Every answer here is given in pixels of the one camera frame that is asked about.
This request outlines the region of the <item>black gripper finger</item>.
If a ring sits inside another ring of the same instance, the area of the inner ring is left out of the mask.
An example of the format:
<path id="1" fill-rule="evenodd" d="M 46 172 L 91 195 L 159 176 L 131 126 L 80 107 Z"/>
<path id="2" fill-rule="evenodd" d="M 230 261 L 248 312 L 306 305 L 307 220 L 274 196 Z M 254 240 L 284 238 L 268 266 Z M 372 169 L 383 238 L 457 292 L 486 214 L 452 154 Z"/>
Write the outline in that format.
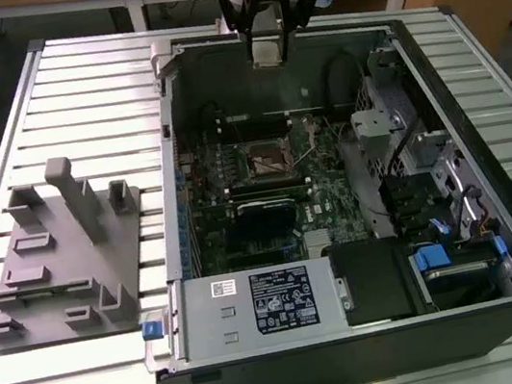
<path id="1" fill-rule="evenodd" d="M 239 34 L 246 48 L 247 59 L 252 62 L 253 17 L 247 8 L 246 0 L 218 0 L 218 2 L 225 25 L 228 30 L 236 31 Z"/>
<path id="2" fill-rule="evenodd" d="M 288 60 L 289 37 L 298 28 L 305 28 L 311 13 L 310 0 L 273 0 L 282 63 Z"/>

